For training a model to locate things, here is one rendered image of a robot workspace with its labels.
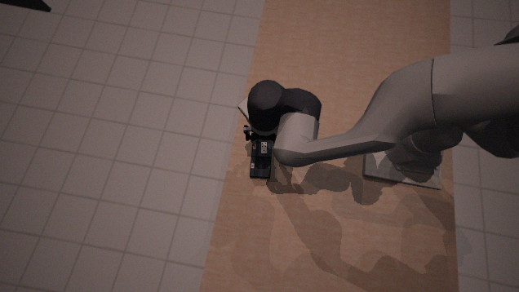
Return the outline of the black rack of three labelled bins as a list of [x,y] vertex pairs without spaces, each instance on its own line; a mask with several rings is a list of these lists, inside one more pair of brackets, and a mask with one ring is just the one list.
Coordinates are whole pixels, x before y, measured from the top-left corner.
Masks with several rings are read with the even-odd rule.
[[[267,154],[261,154],[261,142],[267,142]],[[271,161],[272,161],[272,140],[269,138],[257,138],[255,140],[255,147],[251,150],[251,178],[270,179],[271,176]],[[267,177],[267,178],[266,178]]]

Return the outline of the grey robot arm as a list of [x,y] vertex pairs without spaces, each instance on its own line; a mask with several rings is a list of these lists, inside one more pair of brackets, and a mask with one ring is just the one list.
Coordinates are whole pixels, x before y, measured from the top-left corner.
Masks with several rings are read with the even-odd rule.
[[434,175],[443,150],[458,145],[464,133],[496,157],[516,158],[519,25],[495,45],[502,46],[398,69],[381,82],[353,128],[318,140],[322,104],[309,91],[263,80],[237,106],[256,134],[276,135],[272,151],[284,166],[385,151],[396,170]]

